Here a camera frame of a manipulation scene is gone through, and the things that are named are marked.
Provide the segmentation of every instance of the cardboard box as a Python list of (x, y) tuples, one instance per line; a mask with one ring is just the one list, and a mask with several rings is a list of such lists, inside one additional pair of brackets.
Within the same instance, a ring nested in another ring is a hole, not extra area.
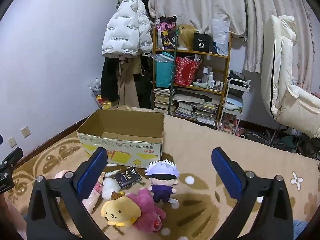
[(145, 169), (161, 160), (163, 130), (163, 113), (99, 109), (77, 134), (90, 155), (103, 147), (108, 163)]

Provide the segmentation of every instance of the electrical outlet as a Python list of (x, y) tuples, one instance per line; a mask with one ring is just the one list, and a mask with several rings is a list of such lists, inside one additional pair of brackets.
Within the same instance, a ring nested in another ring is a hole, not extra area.
[(17, 142), (13, 137), (9, 138), (8, 142), (9, 142), (9, 145), (10, 145), (11, 148), (13, 148), (13, 147), (15, 147), (17, 145)]
[(30, 133), (30, 130), (29, 130), (29, 128), (26, 126), (25, 128), (22, 128), (21, 129), (21, 132), (22, 132), (22, 134), (23, 134), (23, 136), (25, 137), (25, 138), (27, 138), (31, 133)]

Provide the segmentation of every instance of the blue gripper pad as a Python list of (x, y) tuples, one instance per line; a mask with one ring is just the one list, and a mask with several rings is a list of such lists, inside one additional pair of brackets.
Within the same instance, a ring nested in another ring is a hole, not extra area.
[(106, 149), (99, 147), (90, 159), (83, 162), (75, 171), (73, 187), (76, 189), (77, 198), (80, 201), (89, 197), (107, 162)]
[(245, 186), (239, 178), (239, 173), (242, 171), (242, 174), (244, 174), (244, 171), (240, 168), (238, 163), (231, 161), (221, 148), (215, 148), (212, 151), (211, 162), (230, 197), (239, 201)]

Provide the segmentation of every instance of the beige bed sheet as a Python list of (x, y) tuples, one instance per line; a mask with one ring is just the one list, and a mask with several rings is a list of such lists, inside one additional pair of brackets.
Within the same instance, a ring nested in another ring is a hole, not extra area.
[[(142, 110), (126, 106), (121, 108)], [(312, 218), (320, 203), (319, 167), (316, 161), (167, 115), (164, 121), (163, 159), (168, 158), (177, 164), (180, 182), (176, 186), (178, 192), (174, 195), (179, 203), (160, 205), (167, 213), (162, 230), (155, 234), (134, 228), (108, 226), (100, 216), (100, 208), (105, 203), (102, 198), (98, 200), (92, 217), (111, 240), (127, 239), (128, 236), (133, 240), (210, 239), (236, 204), (211, 164), (211, 152), (215, 147), (221, 147), (231, 160), (260, 177), (282, 175), (288, 188), (293, 218)], [(76, 133), (73, 133), (18, 168), (13, 174), (16, 186), (8, 192), (8, 197), (19, 211), (25, 213), (37, 176), (45, 175), (47, 179), (52, 179), (61, 170), (76, 170), (87, 159)], [(124, 169), (124, 166), (109, 164), (107, 176)], [(142, 169), (139, 169), (139, 173), (144, 175)], [(136, 193), (140, 187), (148, 185), (149, 181), (144, 177), (126, 192)], [(241, 235), (250, 230), (259, 207), (260, 204), (256, 202)], [(61, 210), (71, 231), (78, 234), (65, 207), (62, 206)]]

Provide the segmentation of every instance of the curtain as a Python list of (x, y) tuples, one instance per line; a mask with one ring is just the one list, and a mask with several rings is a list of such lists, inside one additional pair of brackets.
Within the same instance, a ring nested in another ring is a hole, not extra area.
[(310, 7), (305, 0), (247, 0), (248, 47), (244, 69), (261, 71), (263, 56), (263, 27), (271, 15), (294, 16), (296, 21), (297, 44), (294, 46), (292, 76), (298, 86), (310, 92), (314, 43)]
[(177, 24), (193, 25), (200, 33), (211, 33), (210, 21), (220, 18), (230, 21), (234, 37), (246, 32), (244, 0), (151, 0), (156, 18), (177, 16)]

